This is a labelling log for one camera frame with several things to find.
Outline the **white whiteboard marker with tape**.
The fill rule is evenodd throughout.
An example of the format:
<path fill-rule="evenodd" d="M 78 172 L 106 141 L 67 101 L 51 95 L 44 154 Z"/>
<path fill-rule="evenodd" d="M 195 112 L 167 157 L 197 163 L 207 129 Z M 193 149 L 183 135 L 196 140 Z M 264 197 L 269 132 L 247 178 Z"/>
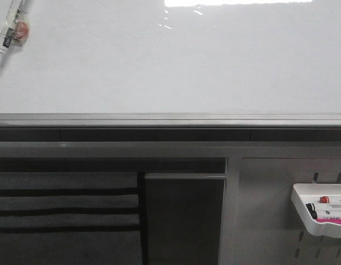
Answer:
<path fill-rule="evenodd" d="M 25 19 L 27 3 L 25 0 L 11 2 L 0 32 L 0 64 L 12 45 L 21 44 L 28 38 L 30 28 Z"/>

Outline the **dark grey cabinet panel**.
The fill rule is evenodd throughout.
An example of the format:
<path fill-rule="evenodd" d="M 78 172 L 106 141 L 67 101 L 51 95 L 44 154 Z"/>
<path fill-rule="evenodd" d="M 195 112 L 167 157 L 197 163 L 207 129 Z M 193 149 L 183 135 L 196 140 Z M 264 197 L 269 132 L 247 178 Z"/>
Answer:
<path fill-rule="evenodd" d="M 225 178 L 146 176 L 150 264 L 218 264 Z"/>

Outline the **grey pegboard panel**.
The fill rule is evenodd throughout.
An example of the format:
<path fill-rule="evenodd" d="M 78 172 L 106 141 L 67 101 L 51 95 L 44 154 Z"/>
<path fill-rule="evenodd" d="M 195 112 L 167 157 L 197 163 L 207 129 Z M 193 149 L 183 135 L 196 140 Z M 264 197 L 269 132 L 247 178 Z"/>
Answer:
<path fill-rule="evenodd" d="M 341 158 L 232 158 L 226 177 L 220 264 L 341 264 L 341 238 L 310 235 L 291 201 L 296 183 L 341 183 Z"/>

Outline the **grey fabric pocket organizer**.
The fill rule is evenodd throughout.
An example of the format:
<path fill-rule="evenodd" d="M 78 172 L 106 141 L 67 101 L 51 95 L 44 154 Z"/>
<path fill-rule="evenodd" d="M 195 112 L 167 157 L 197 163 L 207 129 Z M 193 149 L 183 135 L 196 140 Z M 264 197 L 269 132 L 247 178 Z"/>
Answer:
<path fill-rule="evenodd" d="M 0 264 L 147 264 L 143 173 L 0 172 Z"/>

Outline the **black capped marker upper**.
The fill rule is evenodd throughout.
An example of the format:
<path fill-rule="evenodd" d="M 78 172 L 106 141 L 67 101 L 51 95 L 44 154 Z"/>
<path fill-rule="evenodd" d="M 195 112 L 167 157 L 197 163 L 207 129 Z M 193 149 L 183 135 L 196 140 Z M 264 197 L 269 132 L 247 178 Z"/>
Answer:
<path fill-rule="evenodd" d="M 341 211 L 341 204 L 308 203 L 306 207 L 309 211 Z"/>

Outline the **black capped marker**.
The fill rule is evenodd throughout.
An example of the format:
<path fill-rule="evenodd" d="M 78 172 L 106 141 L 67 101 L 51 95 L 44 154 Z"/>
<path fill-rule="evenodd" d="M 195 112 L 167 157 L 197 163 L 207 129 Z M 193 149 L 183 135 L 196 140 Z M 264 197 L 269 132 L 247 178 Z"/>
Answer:
<path fill-rule="evenodd" d="M 341 220 L 341 211 L 331 211 L 331 210 L 312 210 L 310 214 L 313 219 L 321 220 Z"/>
<path fill-rule="evenodd" d="M 341 204 L 308 203 L 306 207 L 309 211 L 341 211 Z"/>

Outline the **black capped marker lower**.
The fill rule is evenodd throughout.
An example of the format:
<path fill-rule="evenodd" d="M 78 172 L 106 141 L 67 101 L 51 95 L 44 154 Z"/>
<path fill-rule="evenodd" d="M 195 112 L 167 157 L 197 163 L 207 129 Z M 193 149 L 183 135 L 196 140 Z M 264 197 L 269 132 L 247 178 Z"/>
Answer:
<path fill-rule="evenodd" d="M 331 210 L 312 210 L 310 214 L 313 219 L 321 220 L 341 220 L 341 211 L 331 211 Z"/>

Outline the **red capped marker in tray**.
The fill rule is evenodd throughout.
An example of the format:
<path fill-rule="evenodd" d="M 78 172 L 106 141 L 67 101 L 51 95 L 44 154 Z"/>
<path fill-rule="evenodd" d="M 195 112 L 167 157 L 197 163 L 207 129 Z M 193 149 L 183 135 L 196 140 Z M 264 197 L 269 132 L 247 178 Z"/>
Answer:
<path fill-rule="evenodd" d="M 324 195 L 319 199 L 320 203 L 341 204 L 341 195 Z"/>

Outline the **white plastic marker tray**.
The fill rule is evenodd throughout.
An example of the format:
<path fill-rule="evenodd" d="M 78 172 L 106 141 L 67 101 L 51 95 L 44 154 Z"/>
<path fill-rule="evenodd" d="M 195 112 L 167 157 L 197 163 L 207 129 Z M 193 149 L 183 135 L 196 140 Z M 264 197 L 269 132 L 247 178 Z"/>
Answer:
<path fill-rule="evenodd" d="M 309 234 L 341 239 L 341 224 L 317 222 L 306 207 L 308 203 L 318 203 L 324 195 L 341 196 L 341 184 L 296 183 L 292 188 L 291 201 Z"/>

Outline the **pink eraser in tray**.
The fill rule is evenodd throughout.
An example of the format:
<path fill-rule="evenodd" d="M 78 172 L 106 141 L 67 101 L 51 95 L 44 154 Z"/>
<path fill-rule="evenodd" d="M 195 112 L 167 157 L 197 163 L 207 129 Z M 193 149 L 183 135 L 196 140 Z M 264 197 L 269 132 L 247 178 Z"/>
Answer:
<path fill-rule="evenodd" d="M 341 218 L 340 217 L 332 217 L 328 216 L 327 218 L 318 218 L 316 219 L 317 222 L 331 222 L 334 224 L 341 224 Z"/>

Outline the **white whiteboard with aluminium frame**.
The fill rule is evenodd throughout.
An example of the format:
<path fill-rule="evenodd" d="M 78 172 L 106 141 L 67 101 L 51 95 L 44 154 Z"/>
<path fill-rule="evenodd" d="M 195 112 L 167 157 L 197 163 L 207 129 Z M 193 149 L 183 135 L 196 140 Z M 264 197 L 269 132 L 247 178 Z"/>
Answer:
<path fill-rule="evenodd" d="M 341 1 L 31 1 L 0 127 L 341 127 Z"/>

